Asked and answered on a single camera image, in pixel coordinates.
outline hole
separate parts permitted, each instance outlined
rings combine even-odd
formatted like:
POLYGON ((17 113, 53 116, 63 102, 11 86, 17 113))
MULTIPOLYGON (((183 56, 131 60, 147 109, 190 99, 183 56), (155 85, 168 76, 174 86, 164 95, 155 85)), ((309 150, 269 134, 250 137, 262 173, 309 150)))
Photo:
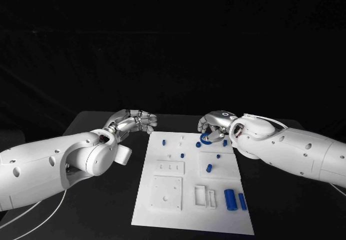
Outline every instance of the hole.
POLYGON ((14 167, 12 175, 15 176, 15 178, 20 176, 20 168, 18 167, 14 167))
POLYGON ((56 164, 56 158, 53 156, 48 157, 48 164, 53 167, 56 164))

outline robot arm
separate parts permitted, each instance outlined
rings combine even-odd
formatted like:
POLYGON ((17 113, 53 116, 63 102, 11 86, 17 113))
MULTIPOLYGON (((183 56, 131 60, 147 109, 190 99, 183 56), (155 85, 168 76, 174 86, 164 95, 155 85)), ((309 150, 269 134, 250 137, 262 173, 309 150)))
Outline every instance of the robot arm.
POLYGON ((20 208, 99 176, 112 162, 125 165, 128 132, 152 132, 155 115, 121 110, 102 129, 18 145, 0 153, 0 211, 20 208))
MULTIPOLYGON (((346 144, 312 132, 288 128, 275 120, 245 114, 236 117, 224 111, 213 111, 198 120, 197 130, 219 126, 226 130, 232 147, 250 158, 288 173, 346 188, 346 144), (276 129, 266 121, 282 126, 276 129)), ((211 128, 204 137, 209 142, 219 142, 224 135, 211 128)))

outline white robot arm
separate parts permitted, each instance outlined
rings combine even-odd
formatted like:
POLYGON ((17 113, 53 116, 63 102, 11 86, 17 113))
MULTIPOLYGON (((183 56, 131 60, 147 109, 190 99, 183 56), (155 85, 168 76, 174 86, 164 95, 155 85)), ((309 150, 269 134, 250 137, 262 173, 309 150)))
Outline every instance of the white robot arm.
POLYGON ((118 143, 129 132, 152 132, 157 116, 118 111, 103 128, 18 145, 0 153, 0 212, 37 203, 99 176, 115 161, 126 164, 131 149, 118 143))
POLYGON ((232 147, 250 158, 288 173, 346 188, 346 144, 312 132, 286 127, 275 120, 227 111, 211 111, 197 123, 197 131, 211 133, 204 141, 219 142, 229 133, 232 147), (276 129, 268 122, 281 125, 276 129))

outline black background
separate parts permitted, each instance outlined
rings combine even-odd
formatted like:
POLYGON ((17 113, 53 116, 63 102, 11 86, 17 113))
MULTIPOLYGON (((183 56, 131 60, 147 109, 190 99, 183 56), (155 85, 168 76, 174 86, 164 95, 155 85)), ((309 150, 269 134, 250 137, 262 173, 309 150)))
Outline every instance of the black background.
POLYGON ((344 11, 338 0, 4 1, 0 128, 31 142, 80 111, 224 110, 346 141, 344 11))

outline blue cylinder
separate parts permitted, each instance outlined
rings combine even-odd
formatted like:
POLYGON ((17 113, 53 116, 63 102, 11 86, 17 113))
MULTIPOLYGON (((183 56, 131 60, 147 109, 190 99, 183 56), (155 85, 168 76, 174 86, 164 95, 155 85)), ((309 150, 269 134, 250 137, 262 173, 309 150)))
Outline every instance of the blue cylinder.
POLYGON ((201 142, 203 144, 210 145, 211 142, 210 142, 210 141, 204 141, 204 140, 201 139, 201 138, 203 138, 204 136, 207 136, 207 135, 209 135, 209 133, 203 133, 203 134, 200 135, 198 139, 200 139, 200 142, 201 142))
POLYGON ((211 167, 213 167, 213 165, 211 165, 211 164, 207 164, 207 167, 206 167, 207 173, 211 171, 211 167))
POLYGON ((240 204, 240 209, 246 210, 246 204, 245 204, 245 199, 243 199, 242 193, 239 193, 239 204, 240 204))
POLYGON ((234 196, 234 191, 232 189, 224 190, 224 204, 226 204, 227 211, 237 210, 236 196, 234 196))

